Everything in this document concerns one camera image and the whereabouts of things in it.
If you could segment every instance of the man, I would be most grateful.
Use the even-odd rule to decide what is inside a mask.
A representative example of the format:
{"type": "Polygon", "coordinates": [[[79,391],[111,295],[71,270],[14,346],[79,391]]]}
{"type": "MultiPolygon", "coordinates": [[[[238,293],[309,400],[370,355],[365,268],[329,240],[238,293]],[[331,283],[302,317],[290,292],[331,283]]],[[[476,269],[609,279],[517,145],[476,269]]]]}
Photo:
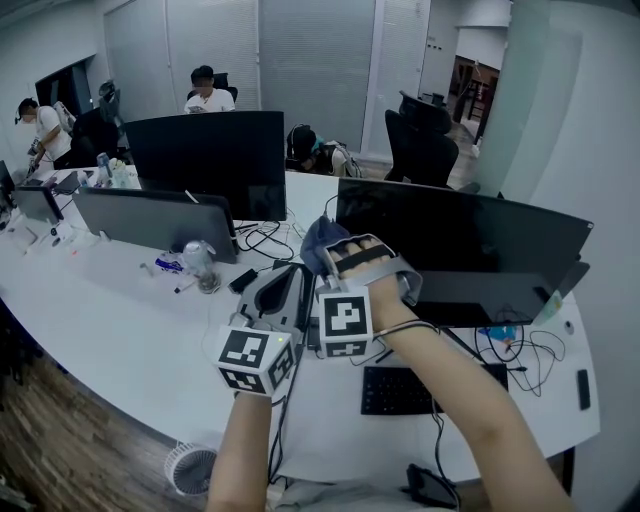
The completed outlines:
{"type": "Polygon", "coordinates": [[[360,167],[344,144],[325,142],[306,124],[295,126],[287,136],[287,157],[303,172],[362,178],[360,167]]]}
{"type": "MultiPolygon", "coordinates": [[[[353,256],[377,244],[374,240],[363,240],[359,245],[350,243],[347,251],[353,256]]],[[[341,259],[333,252],[331,256],[334,261],[341,259]]],[[[362,263],[342,277],[367,272],[388,259],[384,256],[362,263]]],[[[386,335],[384,340],[411,367],[464,436],[480,470],[492,510],[574,510],[518,407],[500,384],[433,330],[415,325],[408,327],[416,316],[401,302],[395,276],[370,284],[369,296],[376,332],[406,326],[386,335]]],[[[271,410],[268,397],[238,395],[213,468],[207,512],[265,510],[271,410]]],[[[353,483],[327,485],[296,481],[285,491],[276,511],[420,509],[420,505],[399,491],[389,494],[353,483]]]]}
{"type": "Polygon", "coordinates": [[[195,95],[184,106],[185,114],[205,114],[207,112],[230,112],[236,109],[229,91],[214,89],[213,69],[200,66],[191,73],[191,84],[195,95]]]}
{"type": "Polygon", "coordinates": [[[26,98],[18,107],[18,116],[23,123],[36,125],[36,134],[40,143],[33,163],[34,169],[38,168],[45,154],[53,162],[53,168],[56,170],[75,167],[71,137],[62,129],[58,113],[53,107],[39,107],[38,103],[31,98],[26,98]]]}

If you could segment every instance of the curved desk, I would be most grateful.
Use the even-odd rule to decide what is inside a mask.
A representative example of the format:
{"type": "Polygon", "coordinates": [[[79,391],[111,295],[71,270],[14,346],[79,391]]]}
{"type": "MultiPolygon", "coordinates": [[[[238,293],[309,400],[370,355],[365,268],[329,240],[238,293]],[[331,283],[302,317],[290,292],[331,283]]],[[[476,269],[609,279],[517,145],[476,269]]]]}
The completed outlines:
{"type": "MultiPolygon", "coordinates": [[[[288,207],[303,228],[322,214],[337,190],[336,178],[287,173],[288,207]]],[[[64,206],[70,197],[56,200],[64,206]]],[[[330,215],[335,208],[331,201],[330,215]]],[[[217,449],[233,395],[205,353],[218,327],[235,311],[238,296],[226,286],[214,295],[203,295],[195,287],[176,295],[173,288],[181,278],[167,274],[151,278],[139,268],[142,262],[152,263],[157,250],[100,241],[86,231],[73,203],[63,213],[79,233],[70,246],[53,248],[45,241],[22,255],[6,233],[0,235],[2,300],[56,361],[102,398],[165,435],[217,449]]],[[[299,252],[301,241],[295,231],[282,228],[278,236],[287,237],[299,252]]],[[[286,254],[270,242],[263,245],[274,256],[286,254]]],[[[257,253],[242,253],[238,264],[218,264],[218,270],[223,283],[229,283],[248,268],[270,264],[257,253]]],[[[566,358],[555,364],[541,398],[521,391],[511,376],[510,394],[549,457],[599,432],[598,396],[573,296],[559,314],[536,328],[560,336],[566,358]],[[573,335],[564,330],[565,320],[573,323],[573,335]],[[578,406],[579,369],[589,372],[592,405],[586,411],[578,406]]],[[[473,345],[470,329],[456,333],[473,345]]],[[[550,338],[539,341],[552,344],[550,338]]],[[[541,357],[543,365],[548,363],[547,356],[541,357]]],[[[521,360],[535,370],[531,350],[525,349],[521,360]]],[[[435,467],[437,427],[430,416],[361,416],[364,367],[354,367],[348,359],[319,360],[309,351],[300,364],[285,424],[281,474],[325,482],[379,479],[400,485],[406,483],[409,463],[435,467]]],[[[401,363],[394,356],[384,364],[401,363]]],[[[272,438],[279,407],[273,416],[272,438]]],[[[455,481],[477,478],[469,448],[443,417],[444,471],[455,481]]]]}

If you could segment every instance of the black monitor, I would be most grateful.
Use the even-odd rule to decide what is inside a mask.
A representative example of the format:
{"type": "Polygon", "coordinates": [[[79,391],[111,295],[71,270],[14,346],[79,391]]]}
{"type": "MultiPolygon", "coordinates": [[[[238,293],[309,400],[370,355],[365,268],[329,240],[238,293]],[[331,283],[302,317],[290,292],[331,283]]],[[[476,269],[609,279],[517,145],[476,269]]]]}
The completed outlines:
{"type": "Polygon", "coordinates": [[[337,221],[398,251],[424,282],[416,314],[442,327],[526,325],[579,257],[590,222],[503,199],[341,179],[337,221]]]}
{"type": "Polygon", "coordinates": [[[11,179],[11,174],[9,174],[9,169],[7,169],[7,165],[4,163],[4,160],[0,160],[0,185],[5,191],[5,194],[11,194],[16,188],[13,183],[13,179],[11,179]]]}
{"type": "Polygon", "coordinates": [[[238,220],[285,220],[284,115],[221,112],[128,123],[144,189],[227,198],[238,220]]]}
{"type": "Polygon", "coordinates": [[[29,219],[55,225],[63,220],[62,212],[47,187],[16,187],[13,191],[20,211],[29,219]]]}

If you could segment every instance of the keyboard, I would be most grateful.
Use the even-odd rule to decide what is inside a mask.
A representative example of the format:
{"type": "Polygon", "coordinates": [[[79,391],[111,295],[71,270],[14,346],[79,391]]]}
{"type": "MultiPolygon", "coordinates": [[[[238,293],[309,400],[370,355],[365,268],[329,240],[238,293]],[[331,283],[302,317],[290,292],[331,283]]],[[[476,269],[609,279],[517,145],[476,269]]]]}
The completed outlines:
{"type": "MultiPolygon", "coordinates": [[[[507,366],[482,365],[507,391],[507,366]]],[[[443,412],[436,403],[436,411],[443,412]]],[[[410,368],[368,366],[364,369],[360,414],[398,416],[431,414],[431,393],[410,368]]]]}

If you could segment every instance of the small fan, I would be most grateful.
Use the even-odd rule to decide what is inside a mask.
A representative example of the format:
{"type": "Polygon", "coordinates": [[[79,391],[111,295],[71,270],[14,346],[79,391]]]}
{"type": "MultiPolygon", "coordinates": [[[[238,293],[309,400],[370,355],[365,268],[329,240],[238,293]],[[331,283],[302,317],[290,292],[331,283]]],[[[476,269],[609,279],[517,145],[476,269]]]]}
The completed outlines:
{"type": "Polygon", "coordinates": [[[209,491],[216,452],[195,444],[181,444],[164,463],[164,473],[182,496],[198,496],[209,491]]]}

